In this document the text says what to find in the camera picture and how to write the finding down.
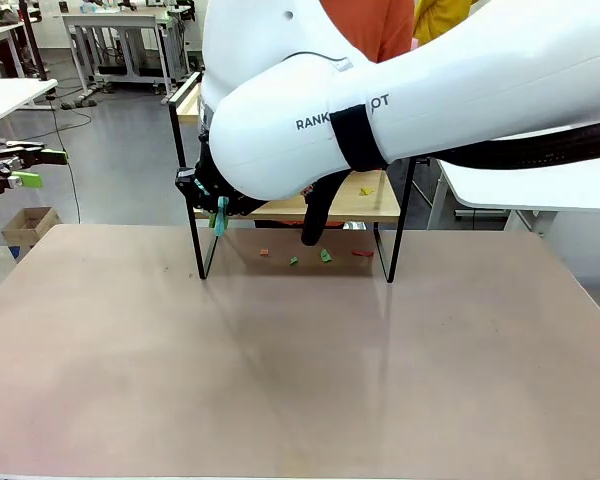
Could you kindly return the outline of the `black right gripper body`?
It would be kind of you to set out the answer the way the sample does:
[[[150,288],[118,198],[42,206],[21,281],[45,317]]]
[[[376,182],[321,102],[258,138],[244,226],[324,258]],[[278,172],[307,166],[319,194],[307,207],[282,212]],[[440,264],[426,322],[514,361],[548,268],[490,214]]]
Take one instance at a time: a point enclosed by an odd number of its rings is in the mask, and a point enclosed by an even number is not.
[[[195,179],[215,201],[220,197],[236,199],[240,193],[220,174],[211,154],[209,133],[199,135],[200,152],[195,166]]]

